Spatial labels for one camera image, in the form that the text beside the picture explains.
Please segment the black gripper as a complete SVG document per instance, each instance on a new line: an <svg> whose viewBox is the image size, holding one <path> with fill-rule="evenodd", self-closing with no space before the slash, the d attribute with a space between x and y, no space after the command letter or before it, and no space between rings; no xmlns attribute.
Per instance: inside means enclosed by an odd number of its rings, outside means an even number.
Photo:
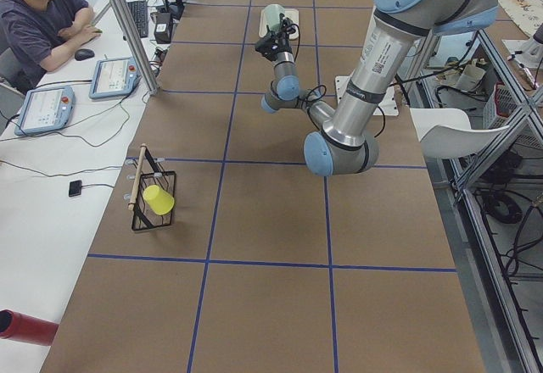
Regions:
<svg viewBox="0 0 543 373"><path fill-rule="evenodd" d="M277 39L277 54L279 53L291 53L292 48L290 46L290 36L297 33L297 25L288 17L284 16L281 24L281 28L277 31L271 31L271 33Z"/></svg>

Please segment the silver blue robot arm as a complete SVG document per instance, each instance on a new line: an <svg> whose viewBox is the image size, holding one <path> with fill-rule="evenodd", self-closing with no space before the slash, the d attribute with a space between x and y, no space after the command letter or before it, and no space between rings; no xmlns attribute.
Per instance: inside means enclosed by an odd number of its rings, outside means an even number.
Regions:
<svg viewBox="0 0 543 373"><path fill-rule="evenodd" d="M373 22L360 62L354 68L336 108L316 91L303 91L289 37L298 29L278 4L263 10L266 34L256 52L271 61L274 79L261 107L302 109L316 126L304 143L305 164L315 175L361 173L378 159L375 137L366 126L392 84L414 41L428 33L448 36L490 26L498 0L373 0Z"/></svg>

